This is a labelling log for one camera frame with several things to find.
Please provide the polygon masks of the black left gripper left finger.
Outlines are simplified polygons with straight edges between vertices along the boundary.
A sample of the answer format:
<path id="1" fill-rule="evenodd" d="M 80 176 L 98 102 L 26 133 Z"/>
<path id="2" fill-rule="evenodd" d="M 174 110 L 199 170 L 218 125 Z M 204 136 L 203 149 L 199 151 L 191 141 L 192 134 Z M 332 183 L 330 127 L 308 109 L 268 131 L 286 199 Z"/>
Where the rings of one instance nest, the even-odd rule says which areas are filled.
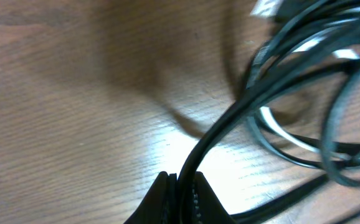
<path id="1" fill-rule="evenodd" d="M 176 174 L 162 171 L 125 224 L 175 224 L 178 222 Z"/>

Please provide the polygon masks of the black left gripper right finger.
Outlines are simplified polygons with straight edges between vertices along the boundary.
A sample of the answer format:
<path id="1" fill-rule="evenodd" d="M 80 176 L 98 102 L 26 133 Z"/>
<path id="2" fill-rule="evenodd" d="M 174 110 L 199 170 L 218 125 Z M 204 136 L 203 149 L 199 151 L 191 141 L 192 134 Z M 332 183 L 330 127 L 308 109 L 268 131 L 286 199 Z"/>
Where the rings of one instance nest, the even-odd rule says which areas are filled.
<path id="1" fill-rule="evenodd" d="M 196 172 L 191 197 L 192 224 L 235 224 L 202 172 Z"/>

